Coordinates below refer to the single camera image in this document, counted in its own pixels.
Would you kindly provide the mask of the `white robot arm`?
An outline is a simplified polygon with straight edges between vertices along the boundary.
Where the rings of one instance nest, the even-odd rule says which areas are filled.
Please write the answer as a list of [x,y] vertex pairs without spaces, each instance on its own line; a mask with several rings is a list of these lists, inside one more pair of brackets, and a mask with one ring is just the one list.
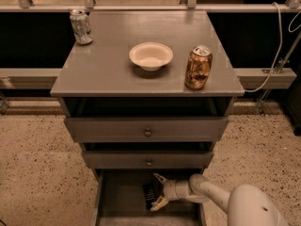
[[158,173],[154,176],[162,184],[163,194],[151,204],[151,211],[158,211],[171,201],[202,204],[211,200],[227,215],[228,226],[289,226],[270,197],[256,186],[239,185],[228,192],[202,174],[193,174],[183,181]]

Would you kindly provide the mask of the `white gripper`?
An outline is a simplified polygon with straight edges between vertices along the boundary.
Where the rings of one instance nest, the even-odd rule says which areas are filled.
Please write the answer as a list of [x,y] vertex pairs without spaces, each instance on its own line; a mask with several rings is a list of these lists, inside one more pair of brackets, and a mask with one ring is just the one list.
[[155,178],[163,185],[163,196],[160,196],[151,204],[152,212],[165,207],[169,201],[187,199],[190,195],[190,187],[185,180],[168,180],[166,177],[154,173]]

